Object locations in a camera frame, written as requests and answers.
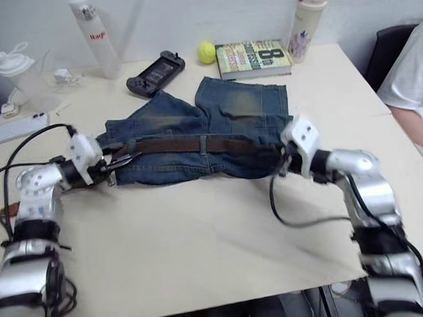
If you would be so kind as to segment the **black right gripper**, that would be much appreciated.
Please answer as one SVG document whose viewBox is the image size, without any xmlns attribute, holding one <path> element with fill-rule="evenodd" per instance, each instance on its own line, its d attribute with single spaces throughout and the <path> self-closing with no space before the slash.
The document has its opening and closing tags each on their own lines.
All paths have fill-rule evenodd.
<svg viewBox="0 0 423 317">
<path fill-rule="evenodd" d="M 265 157 L 265 163 L 267 166 L 278 166 L 278 176 L 302 174 L 301 165 L 303 159 L 298 152 L 298 146 L 293 142 L 284 146 L 281 144 L 258 145 L 256 152 L 258 154 L 270 153 Z"/>
</svg>

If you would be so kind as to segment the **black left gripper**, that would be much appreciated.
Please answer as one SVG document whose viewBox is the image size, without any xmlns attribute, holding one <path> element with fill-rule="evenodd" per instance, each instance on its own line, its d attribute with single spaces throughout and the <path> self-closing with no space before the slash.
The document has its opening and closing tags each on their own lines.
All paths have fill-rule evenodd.
<svg viewBox="0 0 423 317">
<path fill-rule="evenodd" d="M 111 163 L 109 165 L 104 159 L 99 160 L 97 164 L 87 169 L 87 173 L 93 180 L 89 186 L 96 186 L 104 182 L 109 187 L 115 186 L 115 175 L 113 171 L 128 165 L 134 158 L 139 157 L 141 154 L 141 152 L 130 152 L 124 155 L 115 154 L 111 157 Z"/>
</svg>

